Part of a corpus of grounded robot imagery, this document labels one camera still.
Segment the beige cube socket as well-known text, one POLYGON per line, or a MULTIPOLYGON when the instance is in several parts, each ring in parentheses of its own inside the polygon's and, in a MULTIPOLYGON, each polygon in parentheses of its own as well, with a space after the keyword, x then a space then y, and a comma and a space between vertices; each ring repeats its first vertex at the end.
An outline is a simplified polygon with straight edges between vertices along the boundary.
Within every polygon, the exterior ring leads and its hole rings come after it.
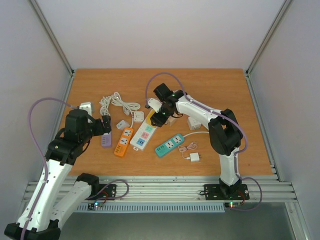
POLYGON ((176 121, 177 121, 176 117, 170 116, 165 122, 165 124, 171 127, 176 121))

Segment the yellow cube socket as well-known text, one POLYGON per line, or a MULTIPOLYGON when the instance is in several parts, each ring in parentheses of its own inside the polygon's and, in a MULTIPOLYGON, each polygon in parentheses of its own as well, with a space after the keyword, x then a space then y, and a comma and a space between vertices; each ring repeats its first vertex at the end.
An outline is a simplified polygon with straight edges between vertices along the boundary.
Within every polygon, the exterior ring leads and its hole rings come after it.
POLYGON ((147 123, 148 125, 152 125, 151 116, 150 116, 150 115, 148 115, 148 116, 146 117, 146 123, 147 123))

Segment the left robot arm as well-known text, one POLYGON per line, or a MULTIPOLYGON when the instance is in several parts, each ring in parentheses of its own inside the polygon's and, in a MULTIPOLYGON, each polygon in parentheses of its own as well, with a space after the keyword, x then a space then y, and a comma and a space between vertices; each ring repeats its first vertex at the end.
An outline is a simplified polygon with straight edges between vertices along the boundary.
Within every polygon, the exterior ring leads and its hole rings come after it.
POLYGON ((111 118, 94 119, 83 109, 73 109, 49 143, 44 168, 36 189, 17 222, 9 223, 4 234, 12 240, 57 240, 67 219, 85 199, 101 193, 99 177, 82 173, 71 190, 57 202, 58 193, 76 159, 85 152, 92 137, 111 131, 111 118))

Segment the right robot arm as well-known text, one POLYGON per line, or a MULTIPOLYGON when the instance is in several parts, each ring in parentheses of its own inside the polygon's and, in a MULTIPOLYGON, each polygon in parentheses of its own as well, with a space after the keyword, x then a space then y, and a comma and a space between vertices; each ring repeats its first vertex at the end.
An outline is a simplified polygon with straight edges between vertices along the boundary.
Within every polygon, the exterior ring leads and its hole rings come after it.
POLYGON ((209 132, 209 141, 219 155, 219 188, 225 199, 234 197, 242 184, 238 170, 238 152, 244 134, 230 109, 218 110, 193 99, 183 90, 170 90, 162 83, 154 89, 156 98, 146 98, 146 107, 155 113, 150 122, 162 127, 174 113, 187 115, 203 125, 209 132))

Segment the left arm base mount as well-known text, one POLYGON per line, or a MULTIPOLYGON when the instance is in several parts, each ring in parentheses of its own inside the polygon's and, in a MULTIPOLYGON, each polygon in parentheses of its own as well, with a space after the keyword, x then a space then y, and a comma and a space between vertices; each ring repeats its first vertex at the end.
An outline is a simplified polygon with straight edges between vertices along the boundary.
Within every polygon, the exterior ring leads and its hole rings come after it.
POLYGON ((116 184, 110 184, 106 188, 102 190, 96 197, 95 200, 114 200, 117 193, 117 185, 116 184))

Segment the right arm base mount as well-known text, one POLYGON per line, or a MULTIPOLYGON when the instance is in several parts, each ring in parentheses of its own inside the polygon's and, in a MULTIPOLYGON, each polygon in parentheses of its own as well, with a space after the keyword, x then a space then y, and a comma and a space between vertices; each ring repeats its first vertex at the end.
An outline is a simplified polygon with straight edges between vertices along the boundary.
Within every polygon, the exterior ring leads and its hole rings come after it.
POLYGON ((205 184, 203 186, 205 199, 208 201, 217 201, 217 200, 249 200, 249 190, 246 184, 241 184, 238 190, 236 190, 231 196, 225 197, 220 190, 219 184, 205 184))

